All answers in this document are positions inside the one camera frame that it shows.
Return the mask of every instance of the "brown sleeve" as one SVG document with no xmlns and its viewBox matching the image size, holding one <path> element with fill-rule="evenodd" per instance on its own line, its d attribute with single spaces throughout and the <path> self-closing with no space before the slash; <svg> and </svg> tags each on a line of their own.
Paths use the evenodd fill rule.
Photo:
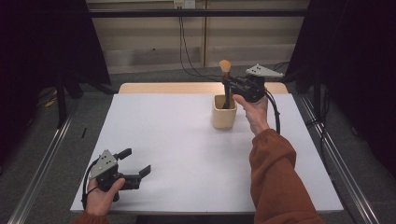
<svg viewBox="0 0 396 224">
<path fill-rule="evenodd" d="M 107 224 L 106 216 L 98 217 L 88 214 L 85 210 L 79 214 L 70 224 Z"/>
<path fill-rule="evenodd" d="M 289 141 L 268 129 L 252 142 L 249 161 L 254 223 L 324 223 L 294 171 L 296 152 Z"/>
</svg>

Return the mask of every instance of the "brush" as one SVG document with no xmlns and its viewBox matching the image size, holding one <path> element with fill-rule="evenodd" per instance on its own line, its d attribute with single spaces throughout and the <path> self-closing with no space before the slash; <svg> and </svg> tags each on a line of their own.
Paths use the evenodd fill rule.
<svg viewBox="0 0 396 224">
<path fill-rule="evenodd" d="M 222 60 L 219 65 L 223 73 L 223 79 L 230 79 L 231 63 L 227 60 Z M 230 85 L 228 82 L 223 82 L 223 84 L 225 92 L 225 103 L 223 109 L 230 109 Z"/>
</svg>

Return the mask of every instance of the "white tabletop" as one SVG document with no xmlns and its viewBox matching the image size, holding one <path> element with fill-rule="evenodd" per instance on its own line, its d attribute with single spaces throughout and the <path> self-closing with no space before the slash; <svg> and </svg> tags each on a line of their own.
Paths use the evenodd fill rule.
<svg viewBox="0 0 396 224">
<path fill-rule="evenodd" d="M 296 172 L 319 212 L 343 210 L 323 163 L 290 94 L 274 94 L 281 134 L 297 151 Z M 120 191 L 112 212 L 137 215 L 245 214 L 255 212 L 249 194 L 248 154 L 253 133 L 238 107 L 231 130 L 211 126 L 213 94 L 117 94 L 108 111 L 90 163 L 104 149 L 127 147 L 119 161 L 125 175 L 151 164 L 140 189 Z M 269 106 L 269 123 L 275 127 Z M 82 211 L 81 188 L 71 211 Z"/>
</svg>

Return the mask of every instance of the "forearm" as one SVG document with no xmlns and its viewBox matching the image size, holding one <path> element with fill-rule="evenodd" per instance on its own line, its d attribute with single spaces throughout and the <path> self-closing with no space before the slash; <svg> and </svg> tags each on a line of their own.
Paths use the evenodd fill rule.
<svg viewBox="0 0 396 224">
<path fill-rule="evenodd" d="M 322 223 L 300 177 L 296 153 L 285 138 L 265 130 L 253 139 L 249 156 L 255 223 Z"/>
<path fill-rule="evenodd" d="M 107 224 L 107 216 L 94 216 L 83 211 L 71 224 Z"/>
</svg>

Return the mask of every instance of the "wall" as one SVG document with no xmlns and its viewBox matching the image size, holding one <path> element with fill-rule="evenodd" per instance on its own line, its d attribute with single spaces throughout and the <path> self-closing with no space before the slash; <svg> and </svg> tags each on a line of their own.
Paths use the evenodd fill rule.
<svg viewBox="0 0 396 224">
<path fill-rule="evenodd" d="M 90 9 L 171 9 L 173 1 L 87 0 Z M 196 8 L 307 8 L 308 0 L 196 0 Z M 288 61 L 303 18 L 183 18 L 184 34 L 194 67 Z M 179 18 L 93 19 L 110 74 L 178 69 Z M 188 58 L 182 49 L 182 61 Z"/>
</svg>

